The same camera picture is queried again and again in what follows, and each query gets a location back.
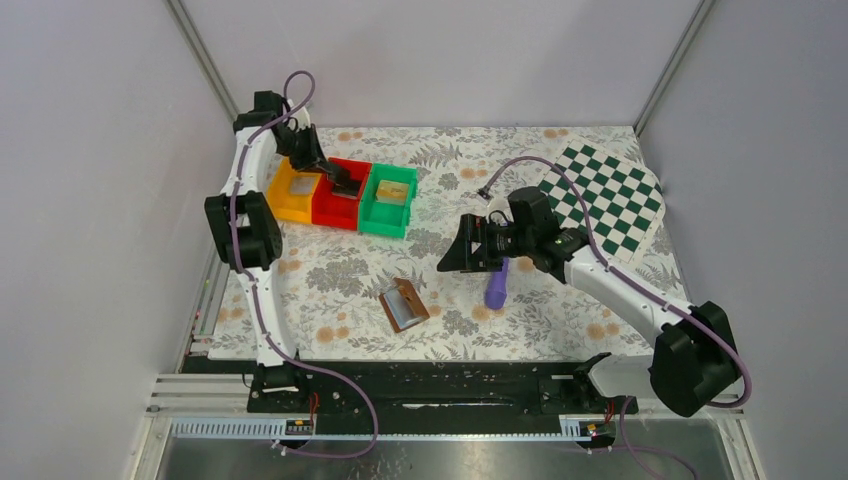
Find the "black credit card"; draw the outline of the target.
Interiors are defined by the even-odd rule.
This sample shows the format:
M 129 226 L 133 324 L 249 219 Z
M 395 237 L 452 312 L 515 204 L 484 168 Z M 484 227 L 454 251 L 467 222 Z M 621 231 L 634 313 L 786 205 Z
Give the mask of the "black credit card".
M 360 194 L 362 182 L 356 179 L 343 179 L 333 184 L 331 193 L 335 196 L 357 199 Z

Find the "brown leather card holder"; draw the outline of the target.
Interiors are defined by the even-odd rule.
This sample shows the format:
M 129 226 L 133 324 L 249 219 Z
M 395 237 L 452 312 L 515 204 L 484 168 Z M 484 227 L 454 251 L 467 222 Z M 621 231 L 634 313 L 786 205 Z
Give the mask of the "brown leather card holder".
M 413 284 L 402 278 L 394 278 L 394 286 L 378 296 L 392 330 L 404 332 L 430 318 Z

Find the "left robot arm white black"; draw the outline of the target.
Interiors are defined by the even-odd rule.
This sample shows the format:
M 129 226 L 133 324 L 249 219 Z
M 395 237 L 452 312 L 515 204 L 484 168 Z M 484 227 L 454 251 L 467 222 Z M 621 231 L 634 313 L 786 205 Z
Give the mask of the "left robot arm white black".
M 236 150 L 229 177 L 204 211 L 220 260 L 237 275 L 244 291 L 257 343 L 257 367 L 251 392 L 272 398 L 288 411 L 309 401 L 307 371 L 298 365 L 298 348 L 281 318 L 275 269 L 283 253 L 283 235 L 266 197 L 266 169 L 286 157 L 297 173 L 324 176 L 342 194 L 356 198 L 361 181 L 323 154 L 303 103 L 273 91 L 254 95 L 251 110 L 233 123 Z

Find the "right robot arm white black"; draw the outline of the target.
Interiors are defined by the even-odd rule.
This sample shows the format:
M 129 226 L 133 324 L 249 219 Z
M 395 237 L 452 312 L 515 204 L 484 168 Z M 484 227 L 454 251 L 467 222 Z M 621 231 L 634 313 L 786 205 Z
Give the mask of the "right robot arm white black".
M 515 190 L 507 201 L 512 217 L 504 224 L 461 216 L 438 271 L 495 272 L 508 258 L 527 257 L 538 271 L 609 308 L 653 349 L 642 356 L 599 354 L 581 364 L 573 386 L 579 407 L 597 412 L 612 398 L 653 398 L 673 413 L 691 417 L 715 405 L 717 396 L 742 378 L 721 307 L 672 298 L 598 259 L 588 235 L 562 227 L 537 187 Z

